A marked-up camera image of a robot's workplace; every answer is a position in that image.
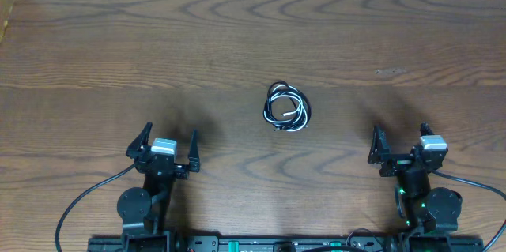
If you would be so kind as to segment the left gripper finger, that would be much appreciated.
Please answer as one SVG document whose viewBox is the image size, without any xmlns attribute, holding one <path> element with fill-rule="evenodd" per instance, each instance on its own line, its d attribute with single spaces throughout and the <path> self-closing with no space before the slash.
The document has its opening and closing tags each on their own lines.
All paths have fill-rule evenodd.
<svg viewBox="0 0 506 252">
<path fill-rule="evenodd" d="M 191 144 L 190 151 L 188 153 L 188 171 L 190 172 L 200 172 L 200 157 L 198 153 L 198 132 L 197 130 L 193 130 L 191 136 Z"/>
<path fill-rule="evenodd" d="M 148 148 L 149 134 L 153 124 L 147 122 L 141 133 L 127 146 L 126 155 L 138 159 Z"/>
</svg>

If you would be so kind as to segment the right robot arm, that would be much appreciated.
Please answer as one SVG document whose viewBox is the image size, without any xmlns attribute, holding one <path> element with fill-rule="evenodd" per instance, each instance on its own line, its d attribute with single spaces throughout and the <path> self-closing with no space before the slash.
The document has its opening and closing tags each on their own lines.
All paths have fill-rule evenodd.
<svg viewBox="0 0 506 252">
<path fill-rule="evenodd" d="M 382 177 L 395 177 L 398 214 L 408 229 L 391 236 L 386 251 L 451 251 L 449 234 L 458 230 L 462 196 L 444 187 L 432 188 L 429 174 L 442 167 L 447 142 L 422 123 L 419 142 L 408 153 L 393 153 L 386 132 L 375 126 L 368 154 L 370 164 L 380 164 Z"/>
</svg>

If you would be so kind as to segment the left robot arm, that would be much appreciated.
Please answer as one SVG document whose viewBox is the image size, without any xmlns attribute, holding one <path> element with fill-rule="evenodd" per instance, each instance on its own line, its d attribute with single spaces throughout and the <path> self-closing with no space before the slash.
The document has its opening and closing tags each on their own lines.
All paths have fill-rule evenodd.
<svg viewBox="0 0 506 252">
<path fill-rule="evenodd" d="M 152 126 L 147 122 L 126 150 L 145 180 L 141 187 L 125 190 L 117 202 L 123 222 L 122 250 L 185 251 L 187 244 L 175 232 L 165 229 L 164 224 L 176 180 L 188 179 L 191 172 L 200 171 L 197 131 L 191 135 L 188 162 L 178 164 L 176 141 L 157 138 L 149 143 Z"/>
</svg>

